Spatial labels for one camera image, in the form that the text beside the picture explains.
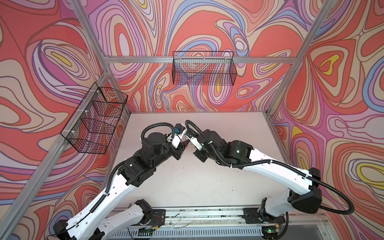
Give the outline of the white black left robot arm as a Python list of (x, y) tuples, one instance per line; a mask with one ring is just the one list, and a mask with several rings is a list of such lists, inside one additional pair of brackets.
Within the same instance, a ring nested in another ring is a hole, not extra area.
[(182, 141), (183, 136), (178, 132), (170, 136), (151, 133), (142, 137), (141, 149), (115, 166), (105, 189), (74, 217), (57, 221), (53, 235), (60, 240), (107, 240), (125, 227), (149, 225), (153, 229), (162, 226), (163, 217), (145, 200), (138, 200), (113, 216), (110, 213), (150, 178), (160, 164), (171, 157), (181, 158), (188, 144)]

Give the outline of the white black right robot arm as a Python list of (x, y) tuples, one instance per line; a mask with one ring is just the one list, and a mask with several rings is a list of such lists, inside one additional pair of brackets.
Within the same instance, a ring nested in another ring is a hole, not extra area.
[(245, 142), (226, 142), (215, 131), (205, 130), (198, 137), (187, 138), (195, 146), (194, 154), (201, 162), (212, 159), (221, 166), (261, 174), (286, 187), (280, 194), (262, 200), (258, 209), (261, 221), (277, 219), (293, 210), (315, 214), (320, 209), (322, 191), (310, 179), (319, 180), (319, 170), (295, 168), (270, 158)]

